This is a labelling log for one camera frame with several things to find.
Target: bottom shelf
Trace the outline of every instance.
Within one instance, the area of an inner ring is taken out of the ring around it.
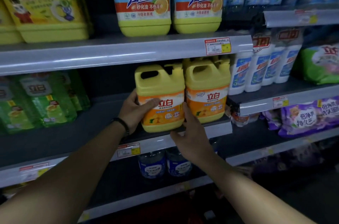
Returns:
[[[220,137],[218,154],[231,165],[237,166],[337,135],[339,128],[307,137],[284,139],[269,131],[266,124],[258,120],[242,128],[233,126],[232,134]],[[196,166],[185,178],[171,177],[166,173],[161,179],[148,180],[141,176],[136,157],[114,161],[109,163],[79,222],[210,183],[212,180]]]

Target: green package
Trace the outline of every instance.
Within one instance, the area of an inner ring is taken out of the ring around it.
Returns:
[[[91,103],[77,70],[61,71],[60,73],[75,109],[77,111],[87,110],[91,106]]]
[[[77,118],[77,112],[60,75],[60,72],[40,72],[15,78],[39,112],[45,127],[71,122]]]
[[[0,77],[0,119],[8,133],[41,127],[38,112],[21,87]]]
[[[302,49],[294,69],[302,70],[304,80],[315,84],[339,82],[339,44]]]

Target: orange label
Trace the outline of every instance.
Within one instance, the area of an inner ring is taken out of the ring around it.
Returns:
[[[151,126],[168,124],[184,119],[182,103],[184,102],[184,91],[153,97],[138,96],[140,105],[145,104],[152,98],[160,98],[159,105],[147,112],[142,119],[142,124]]]
[[[193,115],[207,117],[225,112],[228,86],[193,90],[186,87],[186,101]]]

